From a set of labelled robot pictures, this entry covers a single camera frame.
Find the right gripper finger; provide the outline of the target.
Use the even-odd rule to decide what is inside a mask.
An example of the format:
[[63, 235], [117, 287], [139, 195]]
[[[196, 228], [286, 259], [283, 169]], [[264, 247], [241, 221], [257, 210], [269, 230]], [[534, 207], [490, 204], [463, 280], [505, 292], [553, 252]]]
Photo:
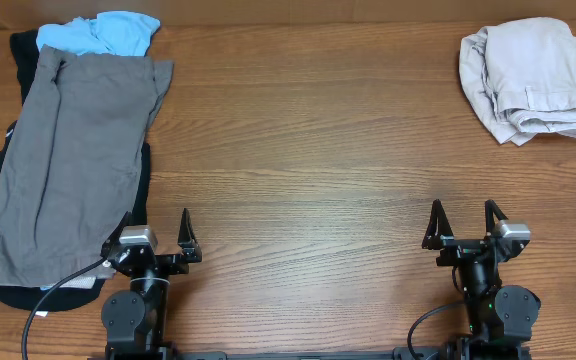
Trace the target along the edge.
[[422, 240], [422, 248], [427, 250], [441, 250], [446, 244], [454, 240], [445, 210], [439, 199], [432, 203], [429, 223]]
[[491, 234], [498, 221], [507, 219], [508, 217], [502, 212], [494, 200], [489, 199], [485, 202], [486, 233]]

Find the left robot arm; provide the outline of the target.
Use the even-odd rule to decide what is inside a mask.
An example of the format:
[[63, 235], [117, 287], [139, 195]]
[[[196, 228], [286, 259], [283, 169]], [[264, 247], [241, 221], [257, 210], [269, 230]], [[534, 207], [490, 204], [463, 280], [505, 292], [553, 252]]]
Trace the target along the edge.
[[189, 272], [202, 261], [190, 213], [184, 209], [177, 239], [179, 251], [157, 254], [157, 238], [148, 225], [133, 225], [125, 214], [102, 246], [101, 255], [116, 272], [127, 276], [127, 290], [104, 303], [101, 321], [106, 329], [107, 359], [174, 360], [179, 351], [164, 339], [170, 278]]

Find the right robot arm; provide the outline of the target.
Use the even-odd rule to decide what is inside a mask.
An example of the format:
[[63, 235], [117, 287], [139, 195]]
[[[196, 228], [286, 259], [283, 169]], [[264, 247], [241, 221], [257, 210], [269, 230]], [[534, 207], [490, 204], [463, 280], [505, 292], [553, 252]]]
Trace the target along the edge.
[[511, 221], [492, 200], [485, 202], [485, 234], [481, 239], [458, 240], [440, 200], [432, 203], [422, 241], [437, 251], [436, 265], [452, 270], [453, 286], [462, 299], [435, 308], [411, 326], [407, 348], [413, 358], [421, 352], [412, 344], [414, 330], [427, 318], [459, 306], [465, 308], [469, 333], [456, 335], [432, 351], [432, 359], [529, 359], [524, 344], [532, 337], [541, 300], [529, 289], [505, 285], [499, 265], [518, 257], [531, 240], [522, 222]]

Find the grey shorts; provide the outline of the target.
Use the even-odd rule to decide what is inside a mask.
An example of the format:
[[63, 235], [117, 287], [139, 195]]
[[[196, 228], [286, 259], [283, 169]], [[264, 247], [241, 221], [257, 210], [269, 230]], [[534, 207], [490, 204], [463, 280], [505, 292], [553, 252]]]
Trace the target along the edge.
[[100, 260], [134, 206], [173, 67], [42, 48], [0, 173], [0, 286], [52, 285]]

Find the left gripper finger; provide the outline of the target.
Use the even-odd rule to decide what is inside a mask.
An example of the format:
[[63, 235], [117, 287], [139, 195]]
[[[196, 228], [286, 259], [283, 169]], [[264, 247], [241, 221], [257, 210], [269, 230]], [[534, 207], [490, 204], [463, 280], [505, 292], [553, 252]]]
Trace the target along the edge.
[[177, 244], [185, 256], [201, 255], [201, 248], [194, 234], [190, 213], [187, 208], [184, 208], [182, 212]]
[[120, 220], [117, 227], [112, 231], [107, 240], [103, 243], [101, 248], [101, 255], [108, 256], [112, 248], [119, 243], [122, 231], [126, 226], [129, 226], [132, 221], [132, 213], [126, 212]]

